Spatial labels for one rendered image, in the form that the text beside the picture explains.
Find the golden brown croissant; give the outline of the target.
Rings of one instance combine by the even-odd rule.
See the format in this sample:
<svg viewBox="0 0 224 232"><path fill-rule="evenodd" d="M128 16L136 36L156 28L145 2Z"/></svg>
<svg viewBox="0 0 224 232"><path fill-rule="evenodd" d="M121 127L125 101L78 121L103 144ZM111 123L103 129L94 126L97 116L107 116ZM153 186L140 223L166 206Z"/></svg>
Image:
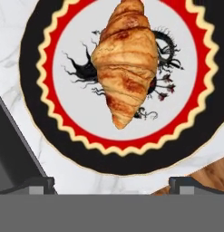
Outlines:
<svg viewBox="0 0 224 232"><path fill-rule="evenodd" d="M141 0L121 0L116 6L91 60L112 122L121 130L145 101L158 66L155 35Z"/></svg>

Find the black red patterned plate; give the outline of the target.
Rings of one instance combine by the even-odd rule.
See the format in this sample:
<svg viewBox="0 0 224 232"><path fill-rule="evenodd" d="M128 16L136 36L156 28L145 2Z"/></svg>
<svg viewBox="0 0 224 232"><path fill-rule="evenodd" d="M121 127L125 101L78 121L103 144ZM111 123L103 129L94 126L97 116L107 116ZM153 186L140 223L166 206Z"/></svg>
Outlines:
<svg viewBox="0 0 224 232"><path fill-rule="evenodd" d="M38 0L20 50L20 84L35 125L67 159L119 176L192 157L224 123L215 24L200 0L141 0L158 49L157 72L131 122L112 122L92 64L121 0Z"/></svg>

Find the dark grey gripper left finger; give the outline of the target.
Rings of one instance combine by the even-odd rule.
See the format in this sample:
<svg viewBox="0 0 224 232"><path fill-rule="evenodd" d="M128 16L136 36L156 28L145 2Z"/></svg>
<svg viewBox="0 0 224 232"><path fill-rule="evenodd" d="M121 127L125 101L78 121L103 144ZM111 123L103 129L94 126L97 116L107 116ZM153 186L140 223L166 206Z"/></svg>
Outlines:
<svg viewBox="0 0 224 232"><path fill-rule="evenodd" d="M54 178L31 178L23 184L0 191L0 195L54 195Z"/></svg>

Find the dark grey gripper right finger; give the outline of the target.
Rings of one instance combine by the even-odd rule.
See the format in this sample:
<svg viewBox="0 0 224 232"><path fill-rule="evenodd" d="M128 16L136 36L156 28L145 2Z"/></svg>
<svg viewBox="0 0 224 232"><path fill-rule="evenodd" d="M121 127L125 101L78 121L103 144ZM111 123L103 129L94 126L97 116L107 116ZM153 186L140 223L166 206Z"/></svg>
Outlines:
<svg viewBox="0 0 224 232"><path fill-rule="evenodd" d="M205 187L192 177L170 177L169 185L172 195L224 195L224 191Z"/></svg>

